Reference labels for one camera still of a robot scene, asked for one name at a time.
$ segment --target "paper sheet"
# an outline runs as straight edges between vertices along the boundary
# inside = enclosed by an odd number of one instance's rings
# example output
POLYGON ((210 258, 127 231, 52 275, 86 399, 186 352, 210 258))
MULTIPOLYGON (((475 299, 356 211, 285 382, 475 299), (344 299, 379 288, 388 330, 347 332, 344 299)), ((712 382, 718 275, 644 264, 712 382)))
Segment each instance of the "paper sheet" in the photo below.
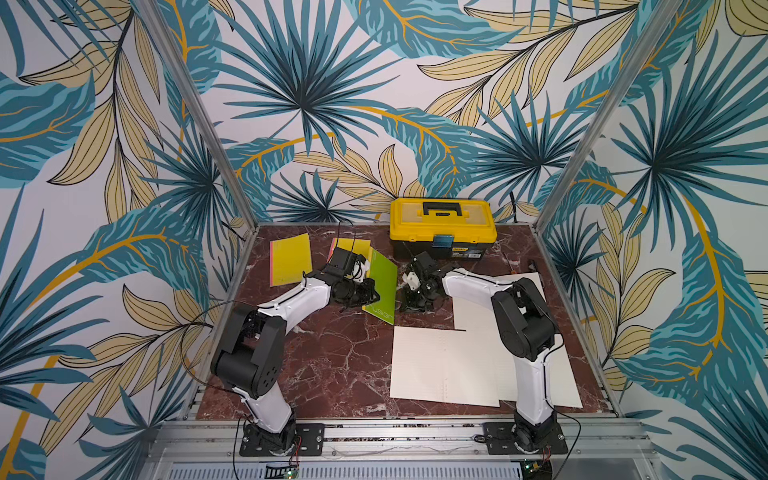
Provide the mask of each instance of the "paper sheet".
POLYGON ((270 286, 298 283, 312 271, 308 233, 270 242, 270 286))
POLYGON ((475 332, 396 326, 389 396, 498 407, 483 341, 475 332))
POLYGON ((352 250, 352 253, 359 253, 360 255, 363 255, 365 258, 370 260, 370 257, 368 257, 369 250, 371 249, 371 240, 363 240, 362 238, 337 238, 334 237, 333 240, 331 240, 331 250, 328 251, 328 260, 331 259, 331 255, 333 255, 333 249, 336 248, 336 244, 339 244, 339 248, 343 248, 344 250, 349 250, 352 248, 352 244, 355 244, 355 249, 352 250))
MULTIPOLYGON (((541 287, 541 279, 538 273, 521 273, 518 275, 500 276, 500 280, 519 280, 523 277, 530 278, 539 288, 541 295, 544 296, 544 290, 541 287)), ((512 355, 498 336, 496 318, 492 310, 479 306, 469 300, 453 298, 453 324, 458 330, 467 330, 468 332, 479 333, 483 337, 483 342, 488 349, 489 355, 493 359, 494 377, 496 389, 500 400, 517 401, 518 382, 515 376, 515 356, 512 355)), ((562 336, 554 336, 554 346, 562 343, 562 336)), ((565 347, 552 353, 549 359, 550 366, 547 368, 547 375, 550 378, 550 387, 552 388, 552 402, 556 406, 567 406, 581 408, 581 397, 576 388, 576 379, 571 362, 568 360, 568 352, 565 347)))

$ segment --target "yellow notebook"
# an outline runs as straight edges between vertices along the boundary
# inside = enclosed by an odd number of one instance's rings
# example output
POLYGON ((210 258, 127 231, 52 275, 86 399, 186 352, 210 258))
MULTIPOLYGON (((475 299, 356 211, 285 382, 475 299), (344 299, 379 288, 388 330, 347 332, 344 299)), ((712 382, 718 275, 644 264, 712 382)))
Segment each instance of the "yellow notebook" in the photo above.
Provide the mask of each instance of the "yellow notebook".
POLYGON ((312 271, 308 233, 270 242, 270 286, 298 283, 312 271))

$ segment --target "tropical leaf wallpaper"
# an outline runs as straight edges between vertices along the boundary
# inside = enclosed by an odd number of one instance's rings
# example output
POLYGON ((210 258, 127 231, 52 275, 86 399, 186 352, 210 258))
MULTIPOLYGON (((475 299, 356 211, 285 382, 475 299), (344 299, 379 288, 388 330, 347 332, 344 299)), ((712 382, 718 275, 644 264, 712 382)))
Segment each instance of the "tropical leaf wallpaper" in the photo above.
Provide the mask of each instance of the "tropical leaf wallpaper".
POLYGON ((683 2, 545 232, 672 479, 768 478, 766 34, 768 2, 683 2))
MULTIPOLYGON (((160 4, 205 91, 214 8, 160 4)), ((0 18, 0 478, 135 478, 246 222, 132 3, 0 0, 0 18)))
POLYGON ((657 1, 232 0, 198 87, 259 221, 387 221, 396 197, 486 199, 508 221, 511 196, 533 221, 657 1))

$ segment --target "marble tabletop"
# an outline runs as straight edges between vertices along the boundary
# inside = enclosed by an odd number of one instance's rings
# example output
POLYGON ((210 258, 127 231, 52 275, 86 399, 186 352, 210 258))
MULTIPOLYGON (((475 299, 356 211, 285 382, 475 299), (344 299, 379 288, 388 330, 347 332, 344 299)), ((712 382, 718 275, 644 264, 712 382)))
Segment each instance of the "marble tabletop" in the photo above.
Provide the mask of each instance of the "marble tabletop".
MULTIPOLYGON (((482 260, 460 264, 476 273, 497 276, 510 273, 510 263, 514 265, 515 262, 520 262, 518 273, 527 272, 527 265, 533 260, 541 274, 548 305, 563 335, 583 404, 582 409, 560 410, 609 411, 529 225, 500 225, 497 228, 498 239, 482 260)), ((331 240, 336 236, 336 225, 262 226, 250 254, 238 299, 263 303, 293 287, 270 287, 270 241, 302 233, 310 235, 314 267, 325 263, 331 240)), ((342 238, 351 238, 352 234, 350 226, 341 227, 342 238)), ((374 248, 392 258, 388 225, 358 225, 356 236, 371 240, 374 248)), ((402 273, 408 262, 396 260, 396 263, 402 273)), ((395 324, 452 329, 452 302, 447 299, 433 313, 397 313, 395 324)), ((514 412, 514 402, 500 402, 501 406, 494 408, 389 398, 393 333, 392 326, 359 308, 343 310, 340 305, 333 304, 311 314, 288 333, 278 383, 297 417, 509 415, 514 412)), ((216 377, 209 381, 221 385, 216 377)), ((245 411, 239 396, 208 387, 197 419, 237 419, 245 411)))

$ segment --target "yellow toolbox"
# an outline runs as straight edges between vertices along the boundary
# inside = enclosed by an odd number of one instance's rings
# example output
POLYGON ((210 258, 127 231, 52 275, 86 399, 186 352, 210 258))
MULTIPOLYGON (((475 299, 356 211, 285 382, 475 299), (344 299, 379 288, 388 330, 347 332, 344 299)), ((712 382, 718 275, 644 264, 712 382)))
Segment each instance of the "yellow toolbox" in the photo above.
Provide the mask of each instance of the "yellow toolbox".
POLYGON ((491 206, 482 200, 398 198, 389 210, 395 258, 480 260, 496 241, 491 206))

